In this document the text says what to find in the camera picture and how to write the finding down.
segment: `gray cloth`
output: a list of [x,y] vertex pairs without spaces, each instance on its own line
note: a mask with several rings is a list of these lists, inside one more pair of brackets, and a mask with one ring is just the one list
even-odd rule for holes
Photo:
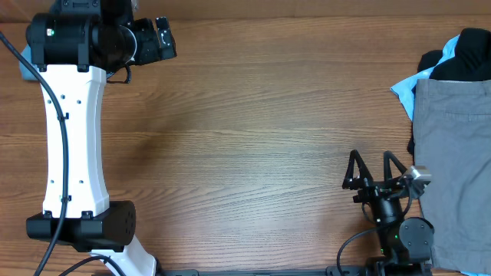
[[491,274],[491,80],[419,80],[413,132],[434,267]]

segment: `black cable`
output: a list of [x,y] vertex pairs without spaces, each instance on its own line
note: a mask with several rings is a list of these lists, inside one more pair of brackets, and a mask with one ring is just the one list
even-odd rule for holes
[[[404,211],[402,213],[402,216],[399,219],[396,219],[393,222],[389,222],[389,223],[387,223],[385,225],[382,225],[382,226],[379,226],[379,227],[374,227],[374,228],[370,228],[368,230],[365,230],[363,232],[359,232],[356,235],[354,235],[351,238],[349,238],[348,240],[346,240],[344,242],[344,244],[339,248],[338,256],[336,257],[336,266],[338,267],[338,271],[339,271],[339,273],[340,273],[341,276],[344,276],[344,272],[343,272],[343,269],[341,267],[341,253],[343,252],[344,248],[349,245],[350,242],[352,242],[353,240],[355,240],[357,238],[363,237],[366,234],[370,234],[372,232],[380,231],[380,230],[382,230],[382,229],[384,229],[386,227],[389,227],[389,226],[393,225],[396,222],[399,222],[401,220],[404,220],[404,216],[409,212],[409,209],[411,208],[411,204],[412,204],[412,201],[413,201],[413,197],[412,197],[412,194],[411,194],[411,187],[409,187],[409,185],[406,185],[406,189],[407,189],[407,193],[408,193],[408,196],[407,196],[408,197],[408,201],[407,201],[406,208],[404,209]],[[363,211],[364,215],[366,215],[365,218],[368,218],[368,215],[365,212],[365,208],[364,208],[364,204],[363,203],[361,204],[361,210]]]
[[131,69],[130,69],[130,65],[125,64],[124,65],[124,68],[126,69],[126,80],[125,81],[118,81],[118,80],[112,81],[112,80],[109,80],[110,77],[113,77],[114,74],[116,74],[116,72],[114,72],[114,73],[110,73],[110,74],[108,74],[106,76],[106,82],[108,84],[129,84],[131,82]]
[[103,255],[89,257],[89,258],[86,258],[82,261],[79,261],[77,264],[72,265],[66,271],[63,271],[63,273],[61,273],[60,276],[68,275],[68,273],[73,272],[75,269],[79,268],[80,266],[85,265],[88,262],[96,261],[96,260],[104,260],[104,263],[106,263],[106,262],[110,263],[110,265],[113,266],[113,268],[117,271],[117,273],[119,273],[120,276],[126,276],[124,274],[123,270],[121,270],[121,268],[119,267],[119,265],[117,265],[117,263],[115,261],[113,261],[110,257],[103,256]]
[[51,98],[51,102],[53,103],[54,108],[56,109],[56,114],[58,116],[58,121],[60,122],[60,130],[61,130],[61,143],[63,146],[63,191],[62,191],[62,196],[61,196],[61,212],[60,212],[60,219],[58,220],[58,226],[56,227],[56,230],[54,231],[53,238],[51,239],[48,249],[46,249],[46,253],[44,253],[44,257],[42,258],[41,262],[39,263],[38,269],[36,269],[35,276],[39,276],[39,274],[43,271],[44,266],[48,262],[48,259],[53,252],[53,248],[56,245],[56,242],[58,241],[58,238],[60,237],[61,234],[61,229],[63,227],[64,219],[67,214],[67,207],[68,207],[68,136],[67,136],[67,126],[65,125],[65,117],[63,114],[63,111],[61,110],[61,106],[58,103],[58,100],[56,99],[56,96],[53,93],[53,90],[49,87],[48,83],[44,78],[38,73],[38,71],[32,67],[32,65],[25,60],[24,57],[21,56],[21,54],[18,53],[17,50],[15,50],[14,46],[7,40],[7,38],[3,35],[3,33],[0,31],[0,40],[2,40],[3,44],[7,47],[7,49],[13,53],[13,55],[31,72],[36,79],[41,83],[43,86],[44,90],[46,90],[46,93],[48,93],[49,97]]
[[365,219],[370,222],[371,224],[375,224],[374,220],[371,219],[368,214],[367,214],[367,211],[365,211],[365,205],[369,205],[365,202],[361,203],[361,211],[363,212],[363,216],[365,217]]
[[366,234],[370,234],[372,232],[375,232],[375,231],[378,231],[378,230],[381,230],[383,228],[385,228],[386,226],[381,226],[381,227],[373,227],[373,228],[370,228],[368,230],[365,230],[363,232],[359,232],[358,234],[352,236],[351,238],[349,238],[348,240],[346,240],[344,242],[344,244],[339,248],[339,251],[338,251],[338,256],[336,257],[336,266],[338,267],[338,270],[339,270],[339,273],[341,273],[341,276],[344,276],[344,271],[342,270],[341,268],[341,253],[343,252],[344,248],[349,245],[350,242],[352,242],[353,240],[357,239],[357,238],[360,238],[360,237],[363,237],[364,235]]

